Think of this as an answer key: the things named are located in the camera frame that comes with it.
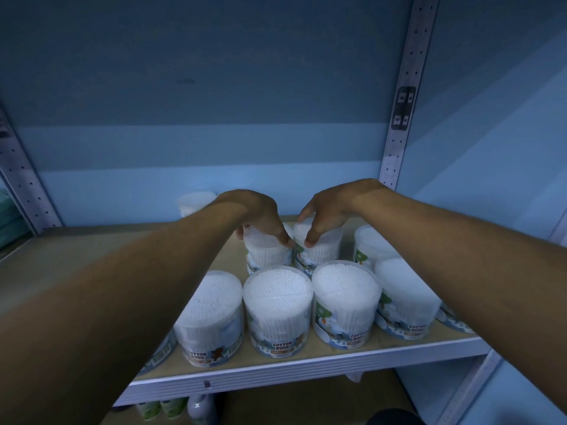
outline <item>wall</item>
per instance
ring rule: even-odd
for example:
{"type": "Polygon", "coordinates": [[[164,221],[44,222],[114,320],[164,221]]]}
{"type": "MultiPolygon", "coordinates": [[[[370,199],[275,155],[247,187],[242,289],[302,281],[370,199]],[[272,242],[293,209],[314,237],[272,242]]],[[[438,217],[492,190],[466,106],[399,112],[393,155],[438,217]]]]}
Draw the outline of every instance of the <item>wall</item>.
{"type": "Polygon", "coordinates": [[[1,0],[0,98],[67,225],[376,176],[411,0],[1,0]]]}
{"type": "MultiPolygon", "coordinates": [[[[398,191],[548,238],[567,208],[566,93],[567,0],[441,0],[398,191]]],[[[400,370],[428,423],[469,366],[400,370]]],[[[462,421],[550,423],[567,419],[507,363],[462,421]]]]}

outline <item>forearm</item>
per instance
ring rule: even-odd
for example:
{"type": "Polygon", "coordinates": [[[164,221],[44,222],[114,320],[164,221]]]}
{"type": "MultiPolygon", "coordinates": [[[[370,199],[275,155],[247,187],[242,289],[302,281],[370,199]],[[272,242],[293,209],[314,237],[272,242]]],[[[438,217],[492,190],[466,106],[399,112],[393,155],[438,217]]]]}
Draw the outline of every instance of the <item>forearm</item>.
{"type": "Polygon", "coordinates": [[[0,353],[0,411],[18,415],[4,420],[62,414],[69,422],[98,423],[245,215],[237,203],[214,203],[4,316],[0,339],[12,344],[0,353]],[[27,397],[26,410],[15,411],[27,397]]]}
{"type": "Polygon", "coordinates": [[[386,189],[357,212],[464,321],[567,411],[567,250],[386,189]]]}

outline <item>hand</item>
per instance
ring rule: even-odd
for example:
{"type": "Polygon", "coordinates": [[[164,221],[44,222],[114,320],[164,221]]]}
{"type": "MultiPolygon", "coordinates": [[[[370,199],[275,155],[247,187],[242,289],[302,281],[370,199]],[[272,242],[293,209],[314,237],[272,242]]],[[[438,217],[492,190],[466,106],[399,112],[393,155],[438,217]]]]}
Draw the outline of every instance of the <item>hand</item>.
{"type": "Polygon", "coordinates": [[[380,189],[388,190],[376,179],[362,179],[333,186],[315,194],[297,218],[298,222],[303,222],[315,213],[305,246],[312,248],[327,231],[343,226],[351,214],[359,213],[357,205],[360,197],[380,189]]]}
{"type": "Polygon", "coordinates": [[[265,234],[274,236],[283,246],[293,247],[293,240],[287,235],[278,215],[278,206],[273,198],[248,189],[237,189],[223,192],[215,202],[235,202],[246,208],[245,220],[236,230],[239,239],[244,238],[244,228],[252,226],[265,234]]]}

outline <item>metal shelf edge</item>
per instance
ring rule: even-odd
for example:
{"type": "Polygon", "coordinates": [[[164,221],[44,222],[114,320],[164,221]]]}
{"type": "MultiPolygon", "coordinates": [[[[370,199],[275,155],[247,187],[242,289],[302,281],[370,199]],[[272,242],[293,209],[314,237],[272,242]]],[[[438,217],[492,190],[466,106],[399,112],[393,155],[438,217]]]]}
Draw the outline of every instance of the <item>metal shelf edge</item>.
{"type": "Polygon", "coordinates": [[[486,355],[480,337],[132,382],[115,406],[486,355]]]}

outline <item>white lid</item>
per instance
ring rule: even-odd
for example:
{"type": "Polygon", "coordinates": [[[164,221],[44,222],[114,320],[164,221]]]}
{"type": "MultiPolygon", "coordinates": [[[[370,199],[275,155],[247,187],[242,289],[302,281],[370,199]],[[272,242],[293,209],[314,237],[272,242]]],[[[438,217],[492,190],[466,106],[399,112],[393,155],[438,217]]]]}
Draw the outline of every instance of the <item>white lid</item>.
{"type": "Polygon", "coordinates": [[[315,269],[313,287],[333,310],[375,309],[382,289],[376,276],[351,261],[330,261],[315,269]]]}
{"type": "Polygon", "coordinates": [[[234,314],[242,303],[242,284],[226,271],[208,271],[185,306],[176,326],[201,328],[234,314]]]}
{"type": "Polygon", "coordinates": [[[368,250],[368,252],[372,254],[373,258],[377,258],[380,254],[384,253],[397,254],[397,251],[393,248],[393,246],[370,225],[363,225],[362,227],[359,227],[354,232],[354,239],[357,242],[357,245],[368,250]]]}
{"type": "MultiPolygon", "coordinates": [[[[293,238],[293,229],[287,224],[283,224],[283,227],[285,228],[287,235],[290,236],[290,238],[293,238]]],[[[264,234],[262,231],[259,231],[254,227],[245,228],[245,245],[248,250],[252,248],[285,248],[285,246],[283,246],[277,238],[264,234]]]]}
{"type": "Polygon", "coordinates": [[[212,191],[190,192],[179,197],[175,202],[181,216],[185,217],[209,205],[215,198],[216,193],[212,191]]]}
{"type": "Polygon", "coordinates": [[[374,272],[388,294],[397,299],[430,303],[432,307],[436,305],[437,308],[441,305],[440,298],[402,258],[378,261],[374,272]]]}
{"type": "MultiPolygon", "coordinates": [[[[305,238],[307,237],[307,233],[311,229],[312,223],[313,223],[313,218],[308,218],[303,222],[297,222],[293,226],[294,240],[300,240],[301,243],[304,243],[305,238]]],[[[335,228],[323,234],[315,246],[334,244],[340,242],[342,237],[343,237],[343,229],[340,227],[335,228]]]]}
{"type": "Polygon", "coordinates": [[[288,318],[311,305],[313,285],[302,272],[276,266],[256,271],[246,280],[244,300],[257,318],[288,318]]]}

